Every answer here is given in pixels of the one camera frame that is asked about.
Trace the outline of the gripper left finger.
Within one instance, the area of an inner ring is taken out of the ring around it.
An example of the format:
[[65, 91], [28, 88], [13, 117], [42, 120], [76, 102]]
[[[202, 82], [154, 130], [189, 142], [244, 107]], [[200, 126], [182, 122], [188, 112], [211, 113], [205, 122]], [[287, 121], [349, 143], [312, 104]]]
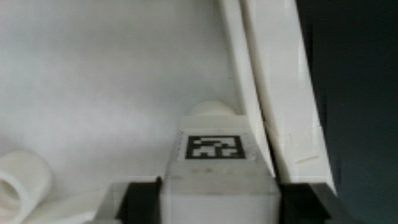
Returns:
[[161, 178], [127, 184], [115, 214], [120, 224], [161, 224], [159, 221]]

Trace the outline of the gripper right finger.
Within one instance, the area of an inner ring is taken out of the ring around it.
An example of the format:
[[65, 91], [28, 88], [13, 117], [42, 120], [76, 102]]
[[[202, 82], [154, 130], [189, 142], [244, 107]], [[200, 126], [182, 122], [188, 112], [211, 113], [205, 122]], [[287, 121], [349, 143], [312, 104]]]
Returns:
[[324, 183], [280, 184], [278, 224], [355, 224]]

